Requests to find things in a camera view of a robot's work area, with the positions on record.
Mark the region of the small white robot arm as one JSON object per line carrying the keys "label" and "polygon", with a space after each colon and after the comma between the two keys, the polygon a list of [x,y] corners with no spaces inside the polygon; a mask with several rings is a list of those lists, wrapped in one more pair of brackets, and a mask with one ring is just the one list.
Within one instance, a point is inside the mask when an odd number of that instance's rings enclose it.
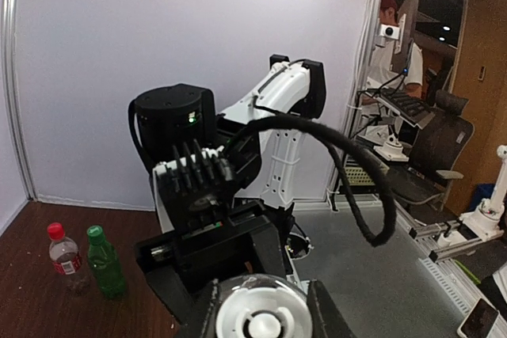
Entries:
{"label": "small white robot arm", "polygon": [[436,240],[440,248],[450,248],[476,238],[488,242],[503,235],[499,223],[505,212],[506,145],[497,148],[497,156],[501,159],[501,168],[491,196],[483,198],[473,211],[461,214],[457,229],[440,234]]}

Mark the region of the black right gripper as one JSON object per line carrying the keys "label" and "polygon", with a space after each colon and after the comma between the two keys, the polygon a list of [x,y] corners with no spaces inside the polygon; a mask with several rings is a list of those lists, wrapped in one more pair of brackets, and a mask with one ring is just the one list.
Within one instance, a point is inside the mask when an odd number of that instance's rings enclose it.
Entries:
{"label": "black right gripper", "polygon": [[275,211],[261,201],[244,203],[222,222],[186,236],[169,232],[140,241],[134,252],[148,286],[182,324],[175,338],[216,337],[218,280],[290,272]]}

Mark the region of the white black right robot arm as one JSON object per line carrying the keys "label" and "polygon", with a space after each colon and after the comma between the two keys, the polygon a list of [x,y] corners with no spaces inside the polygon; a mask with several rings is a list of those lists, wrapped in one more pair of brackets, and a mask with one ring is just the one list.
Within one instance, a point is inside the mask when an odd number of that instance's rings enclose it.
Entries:
{"label": "white black right robot arm", "polygon": [[299,140],[333,150],[316,124],[320,62],[270,59],[269,74],[221,112],[201,86],[148,90],[128,106],[161,233],[135,246],[181,337],[351,337],[324,284],[301,283],[288,251]]}

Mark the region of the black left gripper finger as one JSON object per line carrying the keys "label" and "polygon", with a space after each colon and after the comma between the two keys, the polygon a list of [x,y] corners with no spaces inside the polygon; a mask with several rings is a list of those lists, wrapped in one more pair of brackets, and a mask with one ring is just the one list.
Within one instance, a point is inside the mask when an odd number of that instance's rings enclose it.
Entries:
{"label": "black left gripper finger", "polygon": [[311,280],[307,306],[312,319],[312,338],[356,338],[320,280]]}

